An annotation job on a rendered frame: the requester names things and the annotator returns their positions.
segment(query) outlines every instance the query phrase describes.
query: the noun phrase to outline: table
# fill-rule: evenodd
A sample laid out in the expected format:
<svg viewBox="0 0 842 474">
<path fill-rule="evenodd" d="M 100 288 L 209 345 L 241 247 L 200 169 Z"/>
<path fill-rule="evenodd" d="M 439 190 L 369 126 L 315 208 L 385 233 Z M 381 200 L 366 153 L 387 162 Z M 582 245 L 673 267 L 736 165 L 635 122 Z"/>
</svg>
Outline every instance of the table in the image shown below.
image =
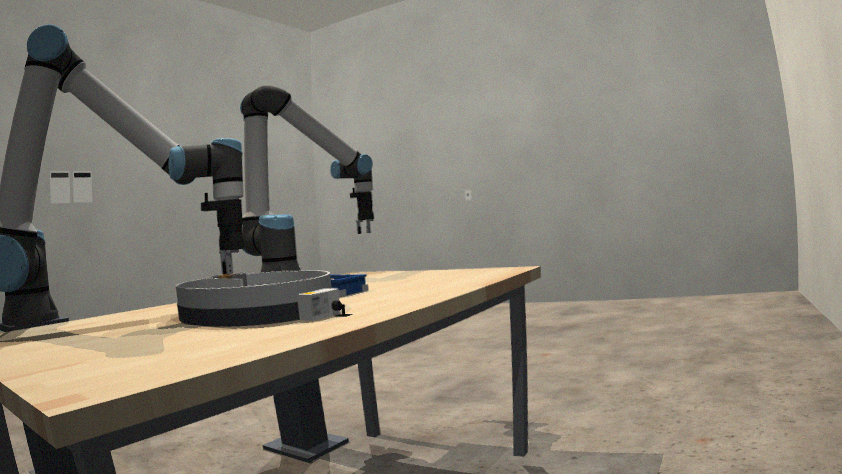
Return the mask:
<svg viewBox="0 0 842 474">
<path fill-rule="evenodd" d="M 182 324 L 169 304 L 11 331 L 0 336 L 0 402 L 23 421 L 38 474 L 116 473 L 112 450 L 269 396 L 281 438 L 264 448 L 312 460 L 348 441 L 325 429 L 320 377 L 358 365 L 366 434 L 378 436 L 372 357 L 508 300 L 513 448 L 524 456 L 525 285 L 541 268 L 361 273 L 369 291 L 342 299 L 344 318 L 215 328 Z M 16 474 L 0 426 L 0 473 Z"/>
</svg>

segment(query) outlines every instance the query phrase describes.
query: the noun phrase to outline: concrete floor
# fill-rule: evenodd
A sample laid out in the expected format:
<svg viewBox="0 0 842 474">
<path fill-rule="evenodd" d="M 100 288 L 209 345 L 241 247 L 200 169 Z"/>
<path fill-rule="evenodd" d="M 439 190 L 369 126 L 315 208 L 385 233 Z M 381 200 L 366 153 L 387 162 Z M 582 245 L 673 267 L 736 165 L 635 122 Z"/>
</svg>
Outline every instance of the concrete floor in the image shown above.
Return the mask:
<svg viewBox="0 0 842 474">
<path fill-rule="evenodd" d="M 271 398 L 112 453 L 129 473 L 840 472 L 842 334 L 797 291 L 527 303 L 529 453 L 512 455 L 508 305 L 374 359 L 381 436 L 356 367 L 321 379 L 307 464 L 272 454 Z M 18 466 L 32 468 L 6 412 Z"/>
</svg>

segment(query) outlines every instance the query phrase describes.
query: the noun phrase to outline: gray concrete wall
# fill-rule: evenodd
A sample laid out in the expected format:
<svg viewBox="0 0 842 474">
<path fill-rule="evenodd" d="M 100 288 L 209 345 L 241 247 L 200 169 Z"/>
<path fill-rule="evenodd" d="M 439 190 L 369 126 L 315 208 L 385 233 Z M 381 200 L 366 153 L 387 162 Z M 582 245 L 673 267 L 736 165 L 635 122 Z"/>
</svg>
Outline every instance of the gray concrete wall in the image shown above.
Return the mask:
<svg viewBox="0 0 842 474">
<path fill-rule="evenodd" d="M 242 140 L 240 101 L 264 84 L 309 102 L 309 38 L 294 28 L 195 0 L 12 0 L 2 11 L 2 156 L 26 40 L 48 23 L 64 29 L 91 72 L 179 144 Z M 301 196 L 311 195 L 312 148 L 280 119 L 270 131 L 272 209 L 295 215 L 301 263 L 311 267 L 316 219 Z M 55 170 L 91 171 L 93 203 L 50 204 Z M 77 319 L 173 303 L 178 283 L 218 274 L 216 217 L 199 210 L 205 192 L 209 179 L 175 184 L 75 97 L 59 93 L 34 224 L 47 236 L 60 313 Z M 243 252 L 234 262 L 237 270 L 260 269 Z"/>
<path fill-rule="evenodd" d="M 324 268 L 541 265 L 530 301 L 797 288 L 761 0 L 406 0 L 315 31 L 311 63 L 312 112 L 375 162 L 372 234 L 319 199 Z"/>
<path fill-rule="evenodd" d="M 842 329 L 842 5 L 766 0 L 786 102 L 798 289 Z"/>
</svg>

